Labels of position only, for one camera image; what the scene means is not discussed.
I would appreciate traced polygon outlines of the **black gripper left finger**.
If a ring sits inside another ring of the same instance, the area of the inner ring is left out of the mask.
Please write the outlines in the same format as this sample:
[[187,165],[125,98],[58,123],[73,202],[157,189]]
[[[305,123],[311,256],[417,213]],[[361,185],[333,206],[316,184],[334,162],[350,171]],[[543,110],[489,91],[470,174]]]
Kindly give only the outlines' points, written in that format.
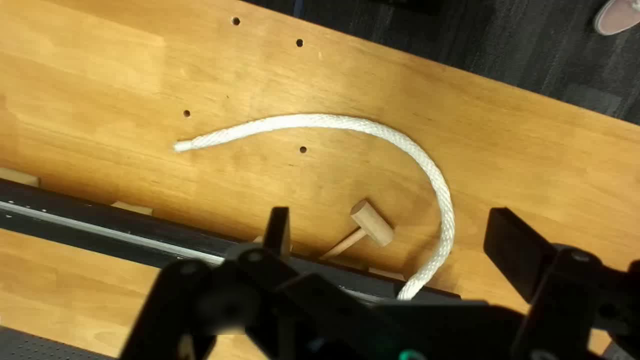
[[288,264],[290,209],[277,206],[262,246],[221,266],[167,266],[125,341],[120,360],[207,360],[219,338],[242,330],[269,360],[371,360],[348,323],[363,305],[319,274]]

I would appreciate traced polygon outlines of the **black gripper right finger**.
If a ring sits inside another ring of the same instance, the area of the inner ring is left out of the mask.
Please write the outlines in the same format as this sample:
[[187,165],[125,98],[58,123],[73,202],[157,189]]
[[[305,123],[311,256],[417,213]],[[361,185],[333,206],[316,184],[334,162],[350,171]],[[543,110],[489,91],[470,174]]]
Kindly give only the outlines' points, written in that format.
[[614,269],[586,250],[553,243],[511,207],[491,209],[485,252],[528,303],[514,360],[599,360],[589,350],[592,330],[639,357],[639,262]]

